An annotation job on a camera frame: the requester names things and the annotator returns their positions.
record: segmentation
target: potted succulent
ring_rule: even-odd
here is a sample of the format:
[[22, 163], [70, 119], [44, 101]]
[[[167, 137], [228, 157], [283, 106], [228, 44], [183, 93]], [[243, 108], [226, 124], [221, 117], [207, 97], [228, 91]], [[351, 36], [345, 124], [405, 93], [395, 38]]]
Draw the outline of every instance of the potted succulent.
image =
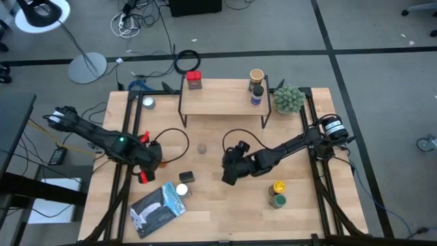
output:
[[305, 102], [305, 93], [297, 87], [284, 85], [274, 92], [273, 101], [279, 113], [298, 113]]

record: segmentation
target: book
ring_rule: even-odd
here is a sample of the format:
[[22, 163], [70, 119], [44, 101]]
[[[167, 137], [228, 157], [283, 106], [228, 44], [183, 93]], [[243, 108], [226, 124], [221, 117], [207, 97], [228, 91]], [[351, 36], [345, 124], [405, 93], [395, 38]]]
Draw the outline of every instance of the book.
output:
[[130, 218], [140, 238], [185, 213], [185, 205], [172, 182], [151, 192], [130, 206]]

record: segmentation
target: wooden shelf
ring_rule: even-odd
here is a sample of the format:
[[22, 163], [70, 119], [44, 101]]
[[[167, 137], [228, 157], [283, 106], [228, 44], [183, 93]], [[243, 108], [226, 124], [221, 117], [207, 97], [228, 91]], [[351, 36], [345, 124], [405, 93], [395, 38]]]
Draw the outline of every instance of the wooden shelf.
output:
[[202, 79], [201, 90], [189, 90], [186, 79], [181, 95], [183, 115], [268, 115], [268, 88], [261, 84], [264, 95], [261, 105], [251, 104], [248, 79]]

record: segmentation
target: black desk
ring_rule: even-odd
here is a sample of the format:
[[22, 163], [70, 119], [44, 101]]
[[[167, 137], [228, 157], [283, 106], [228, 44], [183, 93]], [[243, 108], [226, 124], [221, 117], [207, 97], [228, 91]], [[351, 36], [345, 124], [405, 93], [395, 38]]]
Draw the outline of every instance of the black desk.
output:
[[0, 93], [0, 208], [3, 208], [0, 209], [0, 229], [9, 207], [29, 208], [35, 198], [79, 206], [84, 206], [86, 202], [87, 194], [84, 192], [6, 172], [35, 99], [35, 94]]

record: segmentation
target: yellow lid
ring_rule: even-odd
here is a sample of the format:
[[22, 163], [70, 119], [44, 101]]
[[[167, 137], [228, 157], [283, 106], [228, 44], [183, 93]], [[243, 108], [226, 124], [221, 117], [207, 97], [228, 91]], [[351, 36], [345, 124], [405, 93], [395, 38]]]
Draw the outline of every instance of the yellow lid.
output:
[[285, 183], [283, 181], [276, 181], [273, 184], [273, 190], [275, 193], [283, 193], [285, 191]]

